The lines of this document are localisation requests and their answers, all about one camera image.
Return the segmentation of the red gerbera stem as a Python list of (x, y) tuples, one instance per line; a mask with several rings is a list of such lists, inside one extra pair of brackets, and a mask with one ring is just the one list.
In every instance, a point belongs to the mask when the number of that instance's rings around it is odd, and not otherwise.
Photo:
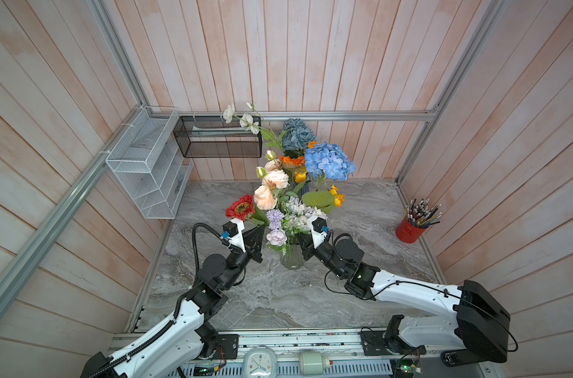
[(269, 226), (269, 220), (265, 213), (254, 203), (252, 195), (244, 195), (232, 203), (225, 212), (229, 219), (250, 221), (256, 226)]

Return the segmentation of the peach peony stem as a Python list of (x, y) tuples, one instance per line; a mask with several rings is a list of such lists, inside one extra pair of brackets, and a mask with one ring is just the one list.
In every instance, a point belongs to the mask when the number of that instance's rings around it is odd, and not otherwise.
[(265, 184), (262, 184), (255, 190), (253, 201), (258, 209), (271, 210), (275, 209), (277, 199), (275, 198), (272, 189)]
[(289, 176), (283, 170), (283, 165), (276, 153), (268, 150), (265, 154), (267, 163), (264, 167), (256, 167), (256, 175), (262, 179), (263, 185), (271, 189), (285, 189), (289, 185)]

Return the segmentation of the white lilac flower bunch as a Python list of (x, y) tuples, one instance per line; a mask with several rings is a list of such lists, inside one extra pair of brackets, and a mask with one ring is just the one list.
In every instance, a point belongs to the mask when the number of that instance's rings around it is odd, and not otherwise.
[(310, 235), (308, 220), (312, 217), (327, 220), (327, 214), (315, 206), (306, 206), (299, 198), (290, 197), (266, 212), (270, 232), (267, 234), (267, 245), (270, 249), (285, 256), (290, 252), (290, 245), (298, 242), (297, 236)]

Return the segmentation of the clear grey glass vase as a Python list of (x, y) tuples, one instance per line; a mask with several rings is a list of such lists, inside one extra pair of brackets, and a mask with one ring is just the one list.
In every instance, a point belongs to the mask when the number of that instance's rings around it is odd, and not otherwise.
[(290, 270), (300, 269), (305, 264), (301, 246), (296, 243), (285, 245), (281, 263), (285, 268)]

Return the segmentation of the orange gerbera stem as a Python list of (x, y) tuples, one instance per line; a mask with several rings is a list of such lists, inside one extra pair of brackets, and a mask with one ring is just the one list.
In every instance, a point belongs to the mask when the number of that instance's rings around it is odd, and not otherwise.
[(289, 178), (300, 184), (305, 182), (307, 179), (307, 169), (305, 167), (305, 157), (300, 156), (296, 158), (288, 156), (280, 156), (279, 160), (283, 167), (283, 170), (287, 173)]

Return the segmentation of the blue rose bunch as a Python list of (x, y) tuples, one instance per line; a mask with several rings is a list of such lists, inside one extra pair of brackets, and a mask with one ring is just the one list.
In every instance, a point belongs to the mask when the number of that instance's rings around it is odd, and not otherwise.
[(300, 118), (285, 121), (278, 138), (284, 154), (289, 158), (303, 156), (308, 145), (316, 142), (316, 135)]

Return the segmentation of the white flower stem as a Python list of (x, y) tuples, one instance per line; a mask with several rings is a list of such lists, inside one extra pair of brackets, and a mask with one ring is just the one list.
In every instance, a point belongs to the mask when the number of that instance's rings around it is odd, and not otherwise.
[(282, 143), (278, 135), (270, 127), (262, 126), (264, 118), (261, 116), (261, 113), (256, 110), (255, 105), (251, 102), (246, 102), (245, 105), (248, 111), (242, 115), (237, 115), (234, 103), (229, 104), (222, 113), (223, 120), (226, 123), (231, 123), (234, 118), (237, 118), (243, 129), (252, 132), (254, 135), (261, 136), (268, 146), (283, 151)]

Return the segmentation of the blue purple glass vase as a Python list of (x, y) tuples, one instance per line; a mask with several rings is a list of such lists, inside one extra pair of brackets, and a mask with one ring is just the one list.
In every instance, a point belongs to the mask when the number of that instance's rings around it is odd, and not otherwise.
[(308, 193), (309, 191), (310, 191), (310, 182), (309, 182), (309, 181), (305, 181), (305, 182), (303, 183), (303, 186), (302, 186), (301, 190), (300, 190), (300, 194), (301, 194), (301, 195), (304, 195), (304, 194)]

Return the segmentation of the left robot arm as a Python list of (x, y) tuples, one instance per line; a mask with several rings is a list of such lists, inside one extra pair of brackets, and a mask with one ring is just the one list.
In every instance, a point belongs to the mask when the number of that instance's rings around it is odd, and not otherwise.
[[(228, 250), (200, 260), (197, 231), (204, 228)], [(205, 223), (196, 223), (191, 240), (195, 263), (193, 287), (181, 294), (174, 310), (160, 323), (123, 349), (106, 357), (101, 352), (90, 358), (82, 377), (160, 377), (178, 370), (186, 361), (220, 358), (225, 348), (209, 324), (227, 301), (225, 292), (245, 276), (246, 266), (261, 263), (265, 226), (248, 231), (244, 222), (230, 220), (217, 232)]]

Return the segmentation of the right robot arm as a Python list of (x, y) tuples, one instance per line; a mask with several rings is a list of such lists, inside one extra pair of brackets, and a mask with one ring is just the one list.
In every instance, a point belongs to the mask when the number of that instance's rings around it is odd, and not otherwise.
[(479, 283), (460, 286), (413, 280), (364, 263), (364, 252), (347, 235), (300, 234), (303, 257), (320, 260), (344, 280), (344, 293), (362, 301), (397, 302), (427, 313), (424, 318), (396, 314), (382, 334), (392, 354), (413, 353), (418, 347), (443, 347), (448, 367), (508, 359), (510, 315)]

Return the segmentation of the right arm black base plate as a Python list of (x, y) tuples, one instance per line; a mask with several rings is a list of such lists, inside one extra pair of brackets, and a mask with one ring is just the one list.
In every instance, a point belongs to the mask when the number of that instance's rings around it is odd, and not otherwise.
[(362, 327), (359, 332), (361, 345), (365, 356), (419, 356), (425, 355), (425, 346), (412, 347), (398, 338), (387, 339), (384, 331), (376, 331), (370, 327)]

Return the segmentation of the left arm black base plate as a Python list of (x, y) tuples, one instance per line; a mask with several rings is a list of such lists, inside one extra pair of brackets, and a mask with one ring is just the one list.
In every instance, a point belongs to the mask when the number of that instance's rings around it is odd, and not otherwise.
[(203, 348), (199, 359), (234, 360), (238, 356), (239, 334), (218, 334), (202, 339)]

